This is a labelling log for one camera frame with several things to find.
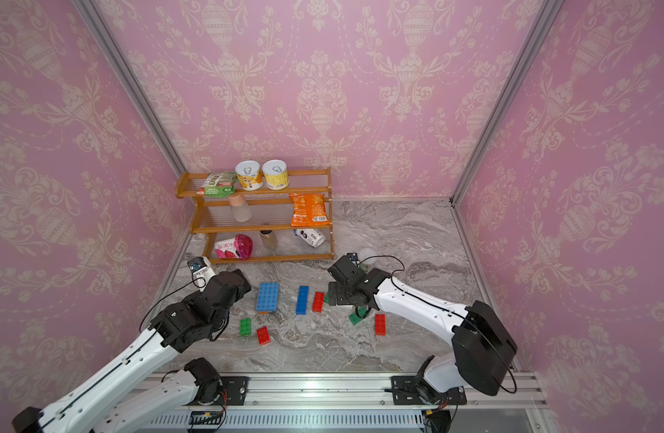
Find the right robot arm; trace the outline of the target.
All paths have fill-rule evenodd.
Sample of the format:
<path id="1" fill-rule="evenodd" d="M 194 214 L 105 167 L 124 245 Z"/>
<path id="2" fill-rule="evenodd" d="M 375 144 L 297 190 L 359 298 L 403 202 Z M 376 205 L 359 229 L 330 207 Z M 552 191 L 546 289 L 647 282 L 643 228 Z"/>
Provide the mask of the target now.
<path id="1" fill-rule="evenodd" d="M 449 393 L 470 387 L 487 396 L 508 389 L 511 364 L 518 347 L 491 306 L 444 301 L 402 283 L 394 272 L 361 268 L 355 254 L 339 258 L 328 273 L 331 306 L 367 308 L 394 314 L 424 328 L 451 347 L 446 355 L 431 355 L 420 366 L 409 392 L 427 404 L 445 403 Z"/>

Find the dark blue brick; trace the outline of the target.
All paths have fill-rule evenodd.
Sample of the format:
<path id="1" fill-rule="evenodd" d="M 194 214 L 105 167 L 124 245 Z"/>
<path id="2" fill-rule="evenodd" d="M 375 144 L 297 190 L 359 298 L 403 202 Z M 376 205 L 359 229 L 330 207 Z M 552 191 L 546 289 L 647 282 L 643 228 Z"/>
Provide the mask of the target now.
<path id="1" fill-rule="evenodd" d="M 308 301 L 306 299 L 299 299 L 296 304 L 295 312 L 297 315 L 304 316 L 308 311 Z"/>
<path id="2" fill-rule="evenodd" d="M 300 286 L 299 287 L 299 294 L 298 294 L 298 301 L 307 303 L 308 302 L 308 294 L 309 294 L 309 287 L 308 286 Z"/>

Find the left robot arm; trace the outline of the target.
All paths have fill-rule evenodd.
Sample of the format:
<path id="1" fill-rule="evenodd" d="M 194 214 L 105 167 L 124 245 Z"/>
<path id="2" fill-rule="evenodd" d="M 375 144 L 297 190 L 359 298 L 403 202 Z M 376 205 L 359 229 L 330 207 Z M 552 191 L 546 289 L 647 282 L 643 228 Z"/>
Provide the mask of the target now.
<path id="1" fill-rule="evenodd" d="M 202 290 L 171 304 L 120 355 L 43 409 L 28 407 L 16 432 L 90 432 L 112 407 L 158 367 L 227 326 L 230 308 L 252 289 L 242 271 L 220 272 Z"/>

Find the light blue brick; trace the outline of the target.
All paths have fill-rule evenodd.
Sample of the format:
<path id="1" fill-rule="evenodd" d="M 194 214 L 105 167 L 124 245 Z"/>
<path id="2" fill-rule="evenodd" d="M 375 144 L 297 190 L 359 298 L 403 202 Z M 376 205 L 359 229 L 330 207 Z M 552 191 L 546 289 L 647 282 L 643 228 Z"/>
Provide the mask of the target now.
<path id="1" fill-rule="evenodd" d="M 259 286 L 259 290 L 261 292 L 278 292 L 279 291 L 279 283 L 261 283 Z"/>
<path id="2" fill-rule="evenodd" d="M 275 312 L 278 308 L 278 302 L 275 299 L 266 299 L 265 301 L 258 301 L 255 310 L 259 314 L 268 314 Z"/>
<path id="3" fill-rule="evenodd" d="M 264 292 L 261 290 L 258 294 L 257 303 L 262 305 L 277 305 L 279 299 L 279 292 L 274 290 L 274 292 Z"/>

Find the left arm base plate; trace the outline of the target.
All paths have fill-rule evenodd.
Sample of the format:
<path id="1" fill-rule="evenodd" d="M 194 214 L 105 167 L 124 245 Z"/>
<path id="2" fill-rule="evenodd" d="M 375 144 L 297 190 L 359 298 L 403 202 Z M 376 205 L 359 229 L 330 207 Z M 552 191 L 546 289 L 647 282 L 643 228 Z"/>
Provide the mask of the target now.
<path id="1" fill-rule="evenodd" d="M 248 376 L 226 376 L 219 379 L 198 381 L 195 385 L 196 396 L 185 403 L 187 405 L 240 407 L 244 405 L 248 393 Z"/>

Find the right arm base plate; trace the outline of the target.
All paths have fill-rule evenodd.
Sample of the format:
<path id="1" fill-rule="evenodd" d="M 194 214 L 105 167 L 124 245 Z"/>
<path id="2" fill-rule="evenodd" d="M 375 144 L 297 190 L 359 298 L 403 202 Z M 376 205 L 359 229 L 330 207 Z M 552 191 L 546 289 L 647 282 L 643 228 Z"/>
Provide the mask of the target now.
<path id="1" fill-rule="evenodd" d="M 392 394 L 393 402 L 397 406 L 424 404 L 443 407 L 444 405 L 460 406 L 467 404 L 465 391 L 462 387 L 451 388 L 440 393 L 434 390 L 425 380 L 418 379 L 416 376 L 392 376 L 391 387 L 385 389 L 385 391 Z"/>

